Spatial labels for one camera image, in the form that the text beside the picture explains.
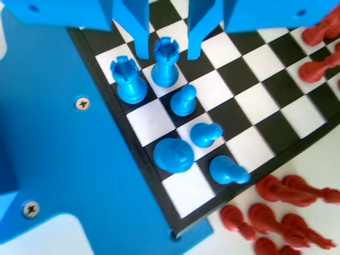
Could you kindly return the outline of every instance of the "black square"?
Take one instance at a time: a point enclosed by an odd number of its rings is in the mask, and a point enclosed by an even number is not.
[[[175,89],[174,91],[162,96],[159,100],[161,101],[161,103],[163,104],[164,108],[166,109],[166,111],[168,112],[168,115],[170,116],[171,120],[173,121],[173,123],[175,124],[176,128],[179,128],[180,126],[184,125],[185,123],[193,120],[194,118],[202,115],[203,113],[205,113],[205,110],[203,109],[200,101],[196,98],[196,108],[195,111],[192,114],[189,114],[188,116],[178,116],[176,115],[170,107],[170,100],[172,98],[172,96],[181,91],[182,87]]]
[[[113,22],[110,32],[91,29],[82,29],[81,32],[95,56],[125,43]]]
[[[203,51],[201,51],[201,55],[197,60],[188,61],[187,56],[188,50],[181,52],[177,65],[188,82],[196,80],[214,70],[213,65]]]
[[[285,69],[267,78],[262,83],[280,108],[303,96],[303,92]]]
[[[327,83],[309,92],[308,96],[327,120],[340,112],[340,102]]]
[[[152,165],[154,166],[154,168],[150,169],[150,171],[155,171],[155,175],[157,175],[159,177],[160,181],[163,181],[163,180],[169,178],[172,175],[171,173],[160,169],[154,161],[155,147],[160,141],[162,141],[165,138],[180,138],[180,135],[177,133],[176,130],[173,130],[170,133],[167,133],[166,135],[158,138],[157,140],[153,141],[152,143],[149,143],[148,145],[146,145],[144,147],[144,150],[146,151]]]
[[[286,67],[307,56],[290,33],[271,41],[268,45]]]
[[[130,48],[133,56],[136,58],[138,64],[140,65],[140,67],[142,69],[147,68],[148,66],[155,64],[156,61],[154,60],[154,47],[155,47],[155,43],[158,39],[159,39],[159,37],[156,34],[156,32],[151,33],[150,36],[149,36],[149,59],[140,59],[136,55],[136,49],[135,49],[135,46],[134,46],[134,41],[131,41],[127,44],[128,47]]]
[[[250,121],[234,98],[216,106],[208,113],[212,121],[223,128],[223,137],[226,141],[251,127]]]
[[[241,57],[221,66],[217,71],[234,95],[259,83],[259,80]]]
[[[134,105],[128,104],[128,103],[126,103],[126,102],[124,102],[123,100],[120,99],[120,97],[118,96],[118,93],[117,93],[118,84],[116,82],[110,85],[111,89],[113,90],[113,93],[116,95],[118,102],[121,105],[121,108],[123,109],[125,114],[128,114],[128,113],[136,110],[137,108],[139,108],[143,105],[146,105],[147,103],[149,103],[151,101],[154,101],[157,98],[155,92],[153,91],[152,87],[148,83],[148,80],[145,78],[145,76],[142,72],[140,72],[140,78],[142,78],[142,80],[145,81],[145,83],[147,84],[148,92],[147,92],[147,95],[145,96],[145,98],[141,102],[134,104]]]
[[[257,32],[231,33],[228,36],[242,55],[266,44]]]
[[[150,22],[155,30],[179,20],[181,20],[181,17],[169,0],[156,1],[150,4]]]
[[[214,181],[214,179],[210,175],[209,165],[214,158],[222,155],[231,157],[235,161],[232,153],[229,151],[226,144],[217,147],[215,150],[211,151],[210,153],[206,154],[205,156],[197,160],[198,166],[200,167],[201,171],[203,172],[204,176],[206,177],[207,181],[209,182],[212,190],[216,195],[222,193],[228,187],[228,185],[222,185]]]
[[[280,111],[259,122],[256,127],[276,155],[300,139]]]

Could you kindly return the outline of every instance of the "pawn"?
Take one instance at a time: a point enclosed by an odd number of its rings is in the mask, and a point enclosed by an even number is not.
[[[292,227],[300,231],[305,235],[306,240],[309,243],[314,243],[322,249],[330,250],[331,248],[336,247],[336,244],[334,244],[332,240],[326,239],[314,230],[310,229],[304,219],[297,214],[286,214],[282,218],[281,224],[285,227]]]
[[[244,167],[235,164],[227,156],[214,158],[209,165],[209,171],[214,181],[219,184],[229,184],[231,182],[243,184],[250,180],[248,171]]]
[[[224,227],[232,232],[239,232],[249,242],[256,241],[256,232],[243,218],[242,212],[236,206],[225,206],[220,212]]]
[[[171,110],[178,116],[187,116],[196,108],[196,89],[193,85],[185,85],[170,100]]]
[[[191,146],[176,138],[166,138],[160,141],[154,150],[156,165],[171,173],[182,173],[190,169],[194,162]]]
[[[133,59],[129,60],[127,56],[117,57],[117,62],[112,61],[110,69],[118,83],[119,98],[128,104],[137,104],[145,98],[148,87],[139,77],[139,70]]]
[[[282,183],[290,188],[303,191],[318,198],[322,198],[326,203],[333,203],[340,205],[340,191],[336,189],[324,188],[322,190],[316,189],[298,175],[288,175],[284,177]]]
[[[190,138],[194,145],[200,148],[208,148],[220,138],[223,130],[217,123],[197,123],[190,131]]]
[[[316,202],[317,198],[302,191],[289,188],[282,182],[268,175],[256,184],[259,195],[269,202],[282,201],[299,207],[306,207]]]
[[[170,37],[162,37],[157,40],[154,47],[154,59],[156,64],[151,70],[151,76],[155,84],[167,88],[176,83],[179,71],[175,63],[180,58],[180,48],[176,40],[171,42]]]
[[[324,61],[310,61],[304,63],[299,68],[299,76],[301,80],[307,83],[318,82],[325,75],[325,72],[329,68],[334,68],[340,65],[340,52],[335,52],[326,57]]]

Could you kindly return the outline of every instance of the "checkered pattern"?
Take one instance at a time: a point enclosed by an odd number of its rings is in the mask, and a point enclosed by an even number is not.
[[[309,47],[301,40],[303,28],[227,35],[222,24],[203,41],[200,58],[187,61],[187,3],[154,2],[150,14],[150,60],[136,56],[133,38],[117,23],[111,33],[82,32],[116,96],[111,61],[126,55],[141,69],[148,85],[146,98],[136,105],[117,98],[152,162],[150,171],[162,183],[180,218],[194,211],[203,216],[205,204],[228,188],[210,177],[209,163],[216,156],[230,156],[252,173],[340,112],[340,67],[328,70],[314,84],[298,76],[303,63],[323,60],[340,39]],[[176,39],[181,52],[177,63],[180,77],[170,88],[155,85],[151,78],[155,64],[152,50],[163,36]],[[188,83],[197,89],[197,106],[193,114],[178,117],[169,102]],[[207,149],[190,141],[190,129],[200,122],[216,122],[224,130],[223,137]],[[195,163],[190,170],[171,175],[155,165],[153,151],[164,138],[181,138],[192,146]]]

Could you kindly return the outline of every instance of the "white square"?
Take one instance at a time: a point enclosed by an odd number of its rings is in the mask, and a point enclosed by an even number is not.
[[[215,197],[197,163],[184,173],[171,175],[162,181],[162,184],[180,218],[184,218]]]
[[[259,81],[263,81],[285,68],[267,44],[245,54],[243,58]]]
[[[306,95],[282,108],[281,112],[300,138],[308,136],[325,123],[322,115]]]
[[[274,156],[274,153],[254,126],[230,139],[226,144],[237,162],[245,167],[249,173]]]
[[[188,27],[183,20],[177,21],[156,31],[157,35],[161,37],[171,37],[175,39],[180,47],[180,52],[188,49]]]
[[[216,70],[190,82],[194,85],[203,108],[207,111],[233,97],[232,92]]]
[[[143,147],[175,129],[159,99],[130,112],[127,119]]]
[[[312,59],[309,56],[307,56],[301,59],[300,61],[297,61],[296,63],[292,64],[291,66],[287,67],[288,73],[291,75],[293,80],[305,94],[311,92],[313,89],[317,88],[318,86],[326,82],[326,79],[324,77],[320,81],[314,83],[307,83],[301,80],[299,76],[299,69],[304,63],[309,61],[312,61]]]
[[[305,27],[300,27],[297,29],[294,29],[291,31],[292,37],[296,40],[296,42],[301,46],[301,48],[308,54],[312,54],[316,52],[317,50],[323,48],[325,46],[325,43],[322,42],[316,46],[309,46],[302,40],[302,32],[305,30]]]
[[[193,120],[185,123],[183,126],[177,128],[177,132],[180,135],[180,137],[188,144],[190,144],[190,146],[192,147],[193,152],[195,154],[195,161],[225,143],[223,137],[220,137],[217,140],[215,140],[215,142],[209,148],[199,148],[196,145],[194,145],[190,139],[190,131],[195,124],[202,122],[207,124],[212,123],[212,120],[210,119],[207,113],[203,113],[197,118],[194,118]]]
[[[158,86],[157,84],[155,84],[154,80],[152,79],[151,76],[151,69],[153,68],[154,64],[151,66],[148,66],[147,68],[144,68],[142,71],[145,75],[145,78],[147,78],[149,84],[151,85],[152,89],[154,90],[156,96],[158,98],[168,94],[169,92],[187,84],[187,80],[185,79],[184,75],[182,74],[181,70],[178,68],[178,80],[176,81],[176,83],[174,85],[172,85],[171,87],[168,88],[162,88],[160,86]]]
[[[98,61],[98,64],[101,70],[103,71],[106,77],[106,80],[110,84],[115,82],[115,80],[112,77],[112,72],[110,70],[111,62],[117,61],[117,57],[119,56],[127,56],[129,59],[132,58],[136,62],[136,65],[138,66],[138,68],[140,69],[140,66],[137,60],[134,58],[127,44],[122,44],[116,48],[103,52],[96,56],[96,60]]]
[[[202,42],[202,49],[216,69],[241,57],[239,50],[224,32]]]
[[[261,83],[238,94],[235,99],[253,125],[279,110]]]
[[[286,28],[265,28],[257,30],[266,43],[285,35],[289,32]]]

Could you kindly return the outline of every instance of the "red chess pieces pile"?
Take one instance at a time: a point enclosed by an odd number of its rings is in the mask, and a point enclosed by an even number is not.
[[[225,228],[239,232],[249,242],[256,241],[256,232],[243,218],[242,212],[236,206],[225,206],[220,212],[220,218]]]
[[[312,196],[322,198],[326,203],[333,203],[335,205],[340,205],[340,191],[324,188],[316,189],[310,185],[300,176],[288,175],[283,178],[282,183],[290,188],[308,193]]]
[[[304,219],[297,214],[286,214],[282,218],[281,224],[284,227],[291,227],[300,231],[305,235],[305,238],[309,243],[316,244],[322,249],[330,250],[331,248],[336,247],[336,244],[334,244],[332,240],[326,239],[314,230],[310,229]]]
[[[269,202],[280,200],[298,207],[309,206],[317,200],[313,195],[283,185],[278,178],[272,175],[268,175],[258,182],[256,190],[263,199]]]

